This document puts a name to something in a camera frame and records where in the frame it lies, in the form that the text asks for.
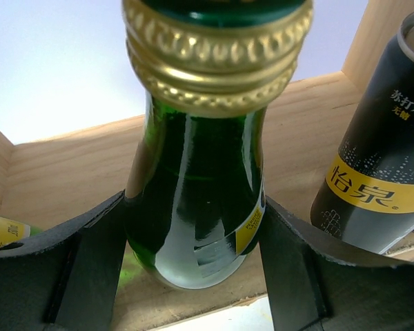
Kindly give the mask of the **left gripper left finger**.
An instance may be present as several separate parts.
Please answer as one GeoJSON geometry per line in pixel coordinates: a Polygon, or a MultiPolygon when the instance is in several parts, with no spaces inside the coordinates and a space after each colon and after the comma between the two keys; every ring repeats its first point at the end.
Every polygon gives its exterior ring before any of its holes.
{"type": "Polygon", "coordinates": [[[0,249],[0,330],[109,330],[126,247],[119,192],[0,249]]]}

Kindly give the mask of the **green glass bottle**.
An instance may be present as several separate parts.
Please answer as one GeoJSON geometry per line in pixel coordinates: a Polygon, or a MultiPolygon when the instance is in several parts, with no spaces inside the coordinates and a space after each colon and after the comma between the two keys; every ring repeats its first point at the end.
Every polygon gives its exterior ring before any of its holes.
{"type": "Polygon", "coordinates": [[[41,232],[43,230],[38,227],[0,216],[0,248],[41,232]]]}
{"type": "Polygon", "coordinates": [[[288,85],[311,1],[124,1],[126,49],[146,89],[125,229],[145,269],[175,288],[228,278],[257,243],[262,129],[288,85]]]}

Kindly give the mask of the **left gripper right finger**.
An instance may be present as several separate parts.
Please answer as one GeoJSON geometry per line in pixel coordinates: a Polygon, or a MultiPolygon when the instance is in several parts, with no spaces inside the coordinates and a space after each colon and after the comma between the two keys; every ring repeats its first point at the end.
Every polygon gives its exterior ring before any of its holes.
{"type": "Polygon", "coordinates": [[[276,330],[414,330],[414,262],[340,241],[272,199],[259,247],[276,330]]]}

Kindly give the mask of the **black gold can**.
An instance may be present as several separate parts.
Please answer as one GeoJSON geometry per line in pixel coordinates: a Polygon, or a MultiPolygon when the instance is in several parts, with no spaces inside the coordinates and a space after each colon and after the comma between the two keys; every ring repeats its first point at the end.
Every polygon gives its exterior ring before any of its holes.
{"type": "Polygon", "coordinates": [[[382,53],[310,221],[378,254],[414,230],[414,12],[382,53]]]}

